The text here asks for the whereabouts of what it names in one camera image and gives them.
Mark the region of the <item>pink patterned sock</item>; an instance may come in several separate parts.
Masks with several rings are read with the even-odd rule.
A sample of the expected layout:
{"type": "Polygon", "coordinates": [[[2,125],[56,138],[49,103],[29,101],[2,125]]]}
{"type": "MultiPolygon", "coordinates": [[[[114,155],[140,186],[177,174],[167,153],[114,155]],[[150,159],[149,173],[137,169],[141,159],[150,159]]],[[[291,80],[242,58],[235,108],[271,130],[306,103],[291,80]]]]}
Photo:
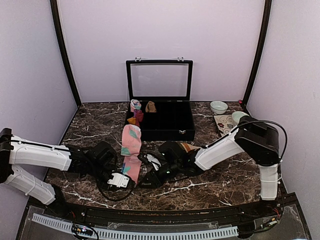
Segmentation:
{"type": "Polygon", "coordinates": [[[122,173],[129,176],[136,184],[142,165],[142,161],[138,158],[141,146],[141,129],[133,124],[125,125],[122,131],[120,151],[120,155],[124,157],[122,173]]]}

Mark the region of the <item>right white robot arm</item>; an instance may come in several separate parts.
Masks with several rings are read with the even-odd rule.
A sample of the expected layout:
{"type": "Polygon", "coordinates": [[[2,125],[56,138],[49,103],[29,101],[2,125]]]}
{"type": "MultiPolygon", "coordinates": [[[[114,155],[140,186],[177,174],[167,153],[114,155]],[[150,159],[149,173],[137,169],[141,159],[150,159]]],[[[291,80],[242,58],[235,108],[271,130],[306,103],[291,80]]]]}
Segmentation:
{"type": "Polygon", "coordinates": [[[275,208],[273,200],[278,195],[279,132],[270,121],[243,116],[230,132],[215,142],[197,147],[185,142],[166,141],[158,147],[164,164],[157,157],[147,153],[138,158],[155,166],[138,186],[143,189],[157,189],[178,174],[186,177],[199,176],[213,166],[237,155],[247,153],[258,165],[260,174],[260,198],[255,213],[266,217],[275,208]]]}

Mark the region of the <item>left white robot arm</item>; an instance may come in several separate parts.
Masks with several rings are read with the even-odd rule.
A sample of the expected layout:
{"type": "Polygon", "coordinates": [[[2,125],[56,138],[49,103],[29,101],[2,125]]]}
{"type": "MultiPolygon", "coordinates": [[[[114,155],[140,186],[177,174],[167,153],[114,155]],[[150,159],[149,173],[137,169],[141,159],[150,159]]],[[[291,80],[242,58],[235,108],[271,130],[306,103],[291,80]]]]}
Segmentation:
{"type": "Polygon", "coordinates": [[[71,213],[61,188],[36,178],[22,165],[90,175],[102,195],[115,188],[132,192],[136,183],[118,171],[117,161],[116,151],[105,141],[93,147],[48,145],[13,135],[10,128],[0,132],[0,182],[37,199],[60,218],[71,213]]]}

